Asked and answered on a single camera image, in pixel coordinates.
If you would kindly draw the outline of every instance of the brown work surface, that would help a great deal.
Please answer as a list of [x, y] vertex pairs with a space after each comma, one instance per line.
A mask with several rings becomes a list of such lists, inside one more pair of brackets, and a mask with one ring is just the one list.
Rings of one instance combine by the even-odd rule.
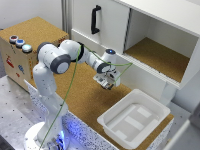
[[[69, 70], [62, 75], [54, 75], [58, 87], [56, 92], [63, 99], [71, 82], [74, 66], [75, 64], [71, 64]], [[131, 92], [131, 89], [121, 84], [119, 87], [113, 87], [112, 90], [105, 90], [93, 80], [95, 74], [96, 72], [87, 64], [78, 64], [66, 103], [72, 113], [121, 150], [123, 148], [105, 134], [97, 118]], [[169, 115], [137, 150], [146, 149], [172, 119], [173, 116]]]
[[19, 39], [24, 39], [26, 44], [32, 46], [33, 51], [36, 51], [42, 42], [53, 43], [64, 36], [68, 36], [66, 32], [40, 17], [32, 18], [0, 31], [0, 37], [8, 43], [12, 35], [17, 35]]
[[125, 53], [178, 82], [181, 82], [190, 60], [149, 38], [143, 39]]

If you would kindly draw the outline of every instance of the cardboard box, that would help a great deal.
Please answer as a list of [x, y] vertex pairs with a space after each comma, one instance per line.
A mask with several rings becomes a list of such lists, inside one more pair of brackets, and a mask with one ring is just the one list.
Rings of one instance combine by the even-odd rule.
[[[33, 48], [26, 54], [15, 45], [9, 43], [9, 37], [17, 35]], [[37, 47], [42, 42], [50, 42], [58, 46], [69, 35], [47, 21], [36, 17], [0, 31], [0, 51], [6, 74], [28, 91], [24, 79], [33, 79], [33, 67], [37, 64]]]

